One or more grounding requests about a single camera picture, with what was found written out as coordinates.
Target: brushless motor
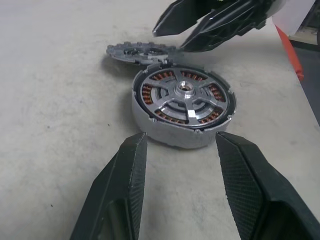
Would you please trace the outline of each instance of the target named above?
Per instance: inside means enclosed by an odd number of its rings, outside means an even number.
[[[213,72],[170,61],[149,65],[134,78],[132,112],[156,141],[185,149],[215,140],[236,110],[230,86]]]

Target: copper coil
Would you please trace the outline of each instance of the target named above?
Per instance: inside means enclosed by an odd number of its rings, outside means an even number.
[[[215,98],[216,100],[218,100],[218,101],[220,101],[220,102],[225,102],[225,101],[226,101],[225,97],[223,96],[221,90],[218,88],[217,85],[211,84],[211,85],[209,86],[209,89],[210,89],[210,91],[213,93],[214,98]]]
[[[168,77],[172,77],[174,74],[172,71],[164,71],[164,72],[160,72],[160,73],[157,73],[155,75],[153,75],[151,77],[151,79],[155,80],[155,81],[159,81],[159,80],[162,80],[164,78],[168,78]]]
[[[152,100],[146,100],[146,99],[145,99],[144,102],[145,102],[145,104],[147,104],[147,105],[153,104]]]
[[[196,80],[196,81],[202,81],[207,79],[205,76],[200,76],[194,72],[189,72],[189,71],[181,71],[182,76]]]
[[[205,124],[207,122],[215,120],[223,111],[220,108],[216,108],[209,116],[198,120],[200,123]]]
[[[170,117],[166,114],[164,114],[162,111],[160,110],[157,110],[155,112],[159,117],[165,119],[165,120],[168,120],[170,122],[173,122],[173,123],[177,123],[177,124],[186,124],[186,121],[185,120],[180,120],[180,119],[176,119],[176,118],[173,118],[173,117]]]
[[[149,85],[147,85],[147,84],[145,84],[145,85],[143,85],[143,87],[142,87],[143,89],[148,89],[148,90],[151,90],[151,86],[149,86]]]

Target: rotor cover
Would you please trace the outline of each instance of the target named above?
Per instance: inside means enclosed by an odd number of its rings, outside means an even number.
[[[175,56],[178,51],[175,46],[166,46],[164,44],[149,43],[131,43],[124,42],[123,44],[109,45],[106,53],[114,59],[138,64],[150,65],[158,62],[163,62]]]

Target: concrete floor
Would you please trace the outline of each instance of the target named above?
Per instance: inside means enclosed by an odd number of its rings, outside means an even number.
[[[0,236],[68,239],[92,181],[137,132],[137,67],[107,45],[147,42],[172,0],[3,0],[0,6]],[[155,39],[179,46],[180,36]],[[275,27],[186,54],[225,78],[238,108],[228,132],[255,142],[320,219],[320,128]],[[217,147],[150,141],[141,240],[240,239]]]

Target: copper winding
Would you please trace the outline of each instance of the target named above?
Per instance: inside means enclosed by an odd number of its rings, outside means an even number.
[[[162,79],[168,78],[168,77],[172,77],[173,76],[173,72],[172,71],[164,71],[164,72],[160,72],[157,73],[155,75],[153,75],[151,77],[151,79],[155,80],[155,81],[160,81]]]
[[[222,92],[220,91],[220,89],[218,88],[217,85],[215,84],[211,84],[209,86],[210,91],[213,93],[214,98],[220,102],[226,102],[225,97],[223,96]]]
[[[151,99],[151,89],[152,88],[146,84],[143,85],[143,87],[142,87],[142,97],[143,97],[145,104],[147,104],[147,105],[154,103]]]
[[[207,122],[215,120],[223,111],[220,108],[215,108],[211,114],[205,118],[198,120],[200,123],[205,124]]]
[[[164,114],[162,111],[160,110],[157,110],[155,112],[159,117],[165,119],[165,120],[168,120],[170,122],[173,122],[173,123],[176,123],[176,124],[186,124],[187,121],[186,120],[181,120],[181,119],[176,119],[176,118],[173,118],[173,117],[170,117],[166,114]]]
[[[187,77],[187,78],[190,78],[190,79],[193,79],[196,81],[202,81],[202,80],[207,79],[207,77],[205,77],[205,76],[200,76],[194,72],[189,72],[189,71],[181,71],[181,74],[183,77]]]

